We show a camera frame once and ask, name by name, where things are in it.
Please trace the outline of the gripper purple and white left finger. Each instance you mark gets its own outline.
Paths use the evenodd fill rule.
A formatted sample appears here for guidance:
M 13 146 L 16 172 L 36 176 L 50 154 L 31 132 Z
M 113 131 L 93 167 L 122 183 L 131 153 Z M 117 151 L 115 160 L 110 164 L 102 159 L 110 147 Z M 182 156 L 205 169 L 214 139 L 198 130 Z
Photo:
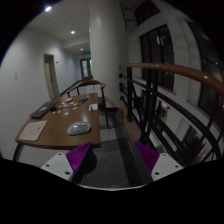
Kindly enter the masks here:
M 68 153 L 59 152 L 41 166 L 51 174 L 59 176 L 65 180 L 71 181 L 73 176 L 78 172 L 87 153 L 92 146 L 91 142 L 85 143 Z

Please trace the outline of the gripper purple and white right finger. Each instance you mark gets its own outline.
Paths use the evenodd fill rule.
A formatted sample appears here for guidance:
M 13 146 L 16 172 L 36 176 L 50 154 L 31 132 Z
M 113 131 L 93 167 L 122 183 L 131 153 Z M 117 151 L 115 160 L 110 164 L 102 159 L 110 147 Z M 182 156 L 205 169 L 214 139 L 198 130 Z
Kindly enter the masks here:
M 182 169 L 168 153 L 157 153 L 136 142 L 135 156 L 144 182 L 156 181 Z

